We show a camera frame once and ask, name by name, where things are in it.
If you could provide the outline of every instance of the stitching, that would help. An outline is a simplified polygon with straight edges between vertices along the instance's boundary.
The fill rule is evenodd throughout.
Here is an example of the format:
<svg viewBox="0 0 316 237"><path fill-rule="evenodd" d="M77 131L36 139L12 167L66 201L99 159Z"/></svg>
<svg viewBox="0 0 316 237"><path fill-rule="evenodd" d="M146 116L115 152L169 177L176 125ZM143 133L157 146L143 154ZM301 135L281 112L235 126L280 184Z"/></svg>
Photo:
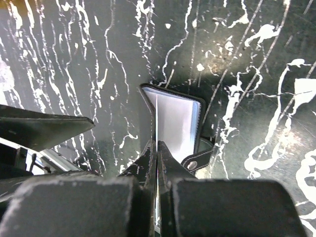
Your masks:
<svg viewBox="0 0 316 237"><path fill-rule="evenodd" d="M152 113L152 110L150 109L148 103L147 103L147 100L145 99L143 93L141 91L139 91L140 95L143 97L143 100L145 101L145 104L147 106L147 108L149 109L149 113L151 115L151 119L150 119L150 131L151 131L151 136L153 136L153 123L152 123L152 117L153 117L153 113Z"/></svg>
<svg viewBox="0 0 316 237"><path fill-rule="evenodd" d="M185 166L189 161L191 161L192 159L196 159L196 158L198 158L198 157L200 157L200 156L202 156L202 155L205 155L205 154L207 154L207 153L210 153L212 150L209 150L209 151L207 151L207 152L204 152L204 153L202 153L202 154L200 154L200 155L198 155L198 156L196 156L196 157L190 157L190 158L188 158L184 163L183 163L183 165Z"/></svg>
<svg viewBox="0 0 316 237"><path fill-rule="evenodd" d="M157 89L157 90L160 90L160 91L162 91L162 92L166 92L166 93L168 93L168 94L171 94L172 95L172 92L170 92L169 90L170 89L167 89L167 91L165 91L165 90L162 90L160 87L153 87L154 89ZM187 97L186 96L184 96L184 95L181 95L181 94L178 94L179 92L178 91L173 91L174 93L176 93L177 94L177 96L180 96L180 97L182 97L182 98L185 98L185 99L187 99Z"/></svg>
<svg viewBox="0 0 316 237"><path fill-rule="evenodd" d="M202 168L204 168L204 167L207 167L208 166L208 164L209 164L209 162L207 163L207 164L205 164L205 165L202 165L201 167L199 167L199 168L195 168L193 171L197 171L198 169L202 169Z"/></svg>
<svg viewBox="0 0 316 237"><path fill-rule="evenodd" d="M203 139L200 139L200 141L206 143L209 147L212 147L212 145L210 145L208 142L205 142Z"/></svg>
<svg viewBox="0 0 316 237"><path fill-rule="evenodd" d="M162 149L161 149L161 144L160 144L160 157L161 157L161 159L162 159ZM164 182L164 186L166 187L166 189L168 189L167 188L167 184L168 184L168 179L167 179L167 177L165 176L165 174L164 174L164 171L165 171L165 165L164 165L164 163L163 162L161 162L161 168L162 168L162 178L163 178L163 182Z"/></svg>
<svg viewBox="0 0 316 237"><path fill-rule="evenodd" d="M198 139L197 139L197 137L198 137L198 127L200 127L201 126L201 124L200 124L200 119L201 119L201 106L200 106L200 108L199 108L199 112L198 112L198 119L197 119L197 128L196 128L196 137L195 137L195 140L196 140L196 142L198 141Z"/></svg>

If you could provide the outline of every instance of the wallet strap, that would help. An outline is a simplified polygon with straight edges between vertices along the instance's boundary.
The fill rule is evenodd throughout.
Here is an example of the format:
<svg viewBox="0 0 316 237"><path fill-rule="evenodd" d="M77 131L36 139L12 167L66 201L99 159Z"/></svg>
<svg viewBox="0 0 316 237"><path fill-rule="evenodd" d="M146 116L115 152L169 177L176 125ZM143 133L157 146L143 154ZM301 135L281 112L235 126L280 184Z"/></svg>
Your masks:
<svg viewBox="0 0 316 237"><path fill-rule="evenodd" d="M198 152L186 157L181 164L191 173L195 173L195 171L202 169L209 164L213 147L213 144L209 140L200 138Z"/></svg>

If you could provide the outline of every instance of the black and white marbled surface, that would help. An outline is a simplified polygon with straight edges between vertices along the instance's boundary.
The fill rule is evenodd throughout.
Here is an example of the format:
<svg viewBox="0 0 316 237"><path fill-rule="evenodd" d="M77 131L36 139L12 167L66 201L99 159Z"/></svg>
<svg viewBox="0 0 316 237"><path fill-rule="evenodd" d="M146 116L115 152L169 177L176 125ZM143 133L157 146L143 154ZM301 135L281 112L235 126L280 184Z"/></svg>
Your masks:
<svg viewBox="0 0 316 237"><path fill-rule="evenodd" d="M141 153L139 84L201 97L197 176L281 182L316 237L315 33L313 0L1 1L0 102L92 118L57 149L112 177Z"/></svg>

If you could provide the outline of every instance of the black wallet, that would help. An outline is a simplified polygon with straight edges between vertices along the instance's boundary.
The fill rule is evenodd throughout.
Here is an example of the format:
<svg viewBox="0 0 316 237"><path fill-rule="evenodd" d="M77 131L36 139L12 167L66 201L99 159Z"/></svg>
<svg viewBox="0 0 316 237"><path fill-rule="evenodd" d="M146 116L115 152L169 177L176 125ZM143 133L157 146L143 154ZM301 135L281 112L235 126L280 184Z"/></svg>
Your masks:
<svg viewBox="0 0 316 237"><path fill-rule="evenodd" d="M205 101L147 83L141 84L139 90L148 109L155 110L151 111L155 115L153 139L163 141L172 156L191 173L206 167L213 144L200 137Z"/></svg>

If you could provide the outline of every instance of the white paint splatter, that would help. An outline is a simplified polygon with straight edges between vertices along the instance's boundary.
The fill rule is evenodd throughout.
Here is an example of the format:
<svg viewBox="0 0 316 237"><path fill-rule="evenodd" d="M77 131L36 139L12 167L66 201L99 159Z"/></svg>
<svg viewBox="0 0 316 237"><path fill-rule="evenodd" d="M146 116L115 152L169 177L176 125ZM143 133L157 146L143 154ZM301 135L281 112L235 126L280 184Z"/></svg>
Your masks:
<svg viewBox="0 0 316 237"><path fill-rule="evenodd" d="M58 6L59 11L61 10L60 8L60 4L59 4L59 0L55 0L56 1L56 5Z"/></svg>
<svg viewBox="0 0 316 237"><path fill-rule="evenodd" d="M14 77L11 68L0 58L0 91L9 91L14 88Z"/></svg>
<svg viewBox="0 0 316 237"><path fill-rule="evenodd" d="M208 50L205 52L205 57L208 58L208 53L210 53L211 55L213 55L214 58L216 58L216 55L214 53L212 53L211 50Z"/></svg>
<svg viewBox="0 0 316 237"><path fill-rule="evenodd" d="M95 94L96 94L96 97L97 97L97 100L98 100L100 108L102 107L100 90L103 89L103 86L104 86L105 81L107 79L107 74L108 74L108 69L106 68L105 72L104 72L104 77L103 77L103 79L101 81L97 81L97 87L98 88L95 90Z"/></svg>
<svg viewBox="0 0 316 237"><path fill-rule="evenodd" d="M167 75L165 73L165 69L168 65L168 58L169 58L169 55L172 51L174 51L176 48L180 47L183 42L188 38L188 35L189 35L189 32L188 32L188 17L189 15L191 14L191 10L192 10L192 0L189 1L189 6L188 6L188 9L187 9L187 13L185 15L185 18L184 18L184 30L186 32L186 35L184 36L184 38L182 38L179 42L179 44L175 45L174 47L172 47L166 54L166 57L164 59L164 65L162 67L162 74L163 74L163 77L164 77L164 81L160 82L158 84L158 86L161 86L162 84L166 84L168 82L168 78L167 78Z"/></svg>
<svg viewBox="0 0 316 237"><path fill-rule="evenodd" d="M126 74L124 64L118 59L117 55L113 51L111 51L109 48L108 32L114 26L114 22L115 22L115 11L113 11L113 1L111 1L111 9L112 9L112 11L111 11L111 23L110 23L109 27L105 30L105 33L104 33L105 43L106 43L106 53L108 53L110 55L110 58L114 57L116 59L116 61L120 64L120 67L121 67L123 74L124 74L124 83L126 85L126 90L127 90L126 103L128 103L129 84L127 83L127 74Z"/></svg>
<svg viewBox="0 0 316 237"><path fill-rule="evenodd" d="M283 0L283 6L290 6L291 0Z"/></svg>
<svg viewBox="0 0 316 237"><path fill-rule="evenodd" d="M208 69L210 70L210 72L211 72L214 76L219 77L218 74L216 74L216 73L213 72L212 68L211 68L209 65L207 65L207 67L208 67Z"/></svg>
<svg viewBox="0 0 316 237"><path fill-rule="evenodd" d="M164 88L167 88L167 87L169 86L169 84L170 84L170 82L171 82L171 79L172 79L172 77L173 77L173 74L174 74L174 68L172 68L171 73L170 73L170 76L169 76L169 79L168 79L168 81L167 81L167 83L166 83L166 86L165 86Z"/></svg>
<svg viewBox="0 0 316 237"><path fill-rule="evenodd" d="M232 44L230 41L228 41L228 42L225 44L224 47L225 47L225 49L228 50L229 52L232 52L233 49L234 49L234 46L233 46L233 44Z"/></svg>
<svg viewBox="0 0 316 237"><path fill-rule="evenodd" d="M193 26L193 28L196 28L198 26L198 20L197 19L193 20L192 26Z"/></svg>
<svg viewBox="0 0 316 237"><path fill-rule="evenodd" d="M11 11L9 11L9 14L15 20L15 30L16 30L15 36L18 37L20 36L19 30L23 26L22 17L19 14L18 8L12 2L9 2L9 4L11 6Z"/></svg>
<svg viewBox="0 0 316 237"><path fill-rule="evenodd" d="M53 36L54 36L54 43L53 43L53 45L52 45L52 50L53 50L53 52L54 52L55 61L56 61L57 65L58 65L58 69L59 69L60 72L62 72L61 66L60 66L59 61L58 61L58 55L57 55L57 52L56 52L56 49L55 49L56 44L57 44L56 32L55 32L55 30L54 30L54 24L51 23L51 25L52 25L52 31L53 31ZM50 71L51 71L51 74L52 74L52 75L51 75L51 77L48 78L48 81L49 81L49 83L50 83L50 85L51 85L51 88L53 89L53 91L55 92L55 94L58 96L58 99L59 99L59 101L58 101L59 108L60 108L61 112L62 112L64 115L68 115L68 112L67 112L66 107L65 107L65 102L64 102L64 100L63 100L63 98L62 98L62 95L61 95L61 93L60 93L60 90L59 90L58 86L57 86L56 83L55 83L55 75L56 75L55 70L53 70L53 69L50 67Z"/></svg>
<svg viewBox="0 0 316 237"><path fill-rule="evenodd" d="M154 15L154 0L150 0L150 4L145 9L144 4L146 0L137 1L136 5L136 16L137 19L137 31L135 36L139 38L138 44L142 48L142 57L146 59L146 68L148 70L148 74L152 75L152 67L149 60L149 52L152 49L153 40L155 38L156 30L155 23L153 22ZM165 24L166 28L169 29L171 27L170 24Z"/></svg>
<svg viewBox="0 0 316 237"><path fill-rule="evenodd" d="M316 79L295 79L294 83L294 106L293 112L289 115L296 114L298 107L304 103L309 103L316 95Z"/></svg>
<svg viewBox="0 0 316 237"><path fill-rule="evenodd" d="M122 174L124 170L125 170L124 165L121 164L119 168L119 173Z"/></svg>
<svg viewBox="0 0 316 237"><path fill-rule="evenodd" d="M241 6L242 6L242 9L244 11L244 14L238 20L234 21L228 28L232 28L238 23L241 23L241 24L248 24L249 23L247 8L246 8L246 5L244 3L244 0L241 0Z"/></svg>
<svg viewBox="0 0 316 237"><path fill-rule="evenodd" d="M79 0L76 0L76 10L77 10L77 13L79 16L79 20L83 21L83 28L82 29L85 32L87 39L85 39L83 36L81 36L81 41L82 41L83 46L85 46L89 41L91 41L90 40L90 32L89 32L90 23L89 23L88 14L86 13L84 7L79 4ZM85 52L84 52L84 56L83 56L84 59L85 59L85 56L86 56L86 48L85 48Z"/></svg>
<svg viewBox="0 0 316 237"><path fill-rule="evenodd" d="M223 165L223 169L225 172L225 176L228 179L228 172L226 169L226 165L223 159L223 150L225 145L229 142L228 141L228 136L230 135L230 133L234 130L236 130L236 127L231 127L231 119L233 117L234 114L234 108L236 103L238 103L239 101L239 97L240 97L240 92L243 92L243 89L241 88L242 82L240 80L240 74L246 74L246 73L241 73L238 72L237 73L237 81L236 81L236 85L231 85L228 86L228 104L226 107L226 113L223 116L223 121L225 123L225 129L222 129L221 133L220 133L220 137L221 137L221 142L220 144L217 144L217 146L219 147L218 149L218 157Z"/></svg>
<svg viewBox="0 0 316 237"><path fill-rule="evenodd" d="M285 43L284 47L287 47L288 44L291 42L291 40L293 39L293 36L290 36L290 38L288 38L287 42Z"/></svg>
<svg viewBox="0 0 316 237"><path fill-rule="evenodd" d="M245 46L250 47L250 43L256 38L259 38L257 45L260 46L260 44L264 40L278 36L281 32L281 27L279 27L276 31L274 31L275 28L276 28L275 26L272 26L269 24L263 25L258 31L258 33L256 33L255 35L245 40Z"/></svg>
<svg viewBox="0 0 316 237"><path fill-rule="evenodd" d="M307 7L306 7L306 9L305 9L305 11L304 11L303 15L306 15L306 13L307 13L307 12L308 12L308 10L310 9L310 7L311 7L311 5L312 5L313 1L314 1L314 0L310 0L310 1L309 1L309 3L307 4Z"/></svg>
<svg viewBox="0 0 316 237"><path fill-rule="evenodd" d="M128 134L123 137L122 143L121 143L120 146L119 146L120 149L123 148L123 146L124 146L124 144L125 144L125 139L126 139L126 137L129 137L129 138L131 138L131 139L138 139L138 136L137 136L137 135L136 135L136 136L133 136L132 134L130 134L130 132L129 132L129 127L130 127L130 125L129 125L129 122L128 122L128 120L127 120L127 117L124 117L124 119L125 119L125 121L126 121L126 123L127 123L127 133L128 133Z"/></svg>
<svg viewBox="0 0 316 237"><path fill-rule="evenodd" d="M199 64L197 65L197 70L198 70L199 72L202 72L204 69L205 69L205 67L203 67L203 65L202 65L201 63L199 63Z"/></svg>
<svg viewBox="0 0 316 237"><path fill-rule="evenodd" d="M119 92L118 92L118 87L116 83L114 83L114 90L115 90L115 98L117 98L119 96Z"/></svg>
<svg viewBox="0 0 316 237"><path fill-rule="evenodd" d="M244 162L245 169L250 171L250 175L248 176L249 178L259 178L261 176L261 174L258 171L256 171L255 169L259 169L259 170L268 169L268 168L272 167L275 164L275 162L280 158L278 151L279 151L279 146L281 144L281 141L279 141L277 143L277 145L275 146L275 148L273 149L272 157L270 159L259 160L261 157L262 151L265 149L266 145L268 144L268 142L272 138L274 131L277 128L278 120L281 116L281 98L280 98L280 95L282 94L281 89L282 89L282 84L283 84L285 75L288 71L290 71L289 66L297 66L300 68L301 65L305 65L305 61L303 59L294 59L291 63L288 63L286 65L286 68L284 69L284 71L282 72L282 74L279 78L278 88L277 88L277 94L278 94L278 96L277 96L277 109L275 111L273 118L270 121L269 129L268 129L267 135L265 137L265 141L263 143L261 143L260 145L256 146L255 148L253 148L249 152L248 158ZM258 150L260 150L261 152L260 152L258 159L256 160L253 158L253 156Z"/></svg>
<svg viewBox="0 0 316 237"><path fill-rule="evenodd" d="M22 56L23 56L23 57L26 57L26 56L28 56L28 54L29 54L29 53L24 49Z"/></svg>
<svg viewBox="0 0 316 237"><path fill-rule="evenodd" d="M214 29L213 33L216 33L218 26L219 26L219 22L215 22L215 29Z"/></svg>
<svg viewBox="0 0 316 237"><path fill-rule="evenodd" d="M65 5L61 5L64 11L68 11L70 8L73 8L72 6L69 5L68 2L65 3Z"/></svg>
<svg viewBox="0 0 316 237"><path fill-rule="evenodd" d="M306 183L306 178L314 177L316 179L316 172L311 172L311 166L316 165L316 160L313 158L316 156L316 149L305 154L304 159L301 161L301 167L297 170L295 178L298 187L301 189L308 201L316 205L316 187L310 186ZM316 236L316 229L306 220L316 219L316 209L311 211L309 214L300 215L302 224L306 226L310 231L313 232L313 236Z"/></svg>
<svg viewBox="0 0 316 237"><path fill-rule="evenodd" d="M256 91L259 88L259 85L262 83L263 81L263 76L261 75L261 72L259 69L257 69L255 66L250 66L250 68L254 68L254 70L256 70L256 74L255 76L259 77L259 80L257 81L255 87L252 89L252 92Z"/></svg>
<svg viewBox="0 0 316 237"><path fill-rule="evenodd" d="M30 21L30 26L31 28L34 28L34 16L33 16L33 12L32 12L32 9L31 9L31 6L29 4L29 1L28 0L25 0L25 5L26 5L26 8L28 10L28 17L29 17L29 21Z"/></svg>
<svg viewBox="0 0 316 237"><path fill-rule="evenodd" d="M95 21L95 24L98 26L99 25L99 20L98 20L97 16L94 16L94 21Z"/></svg>

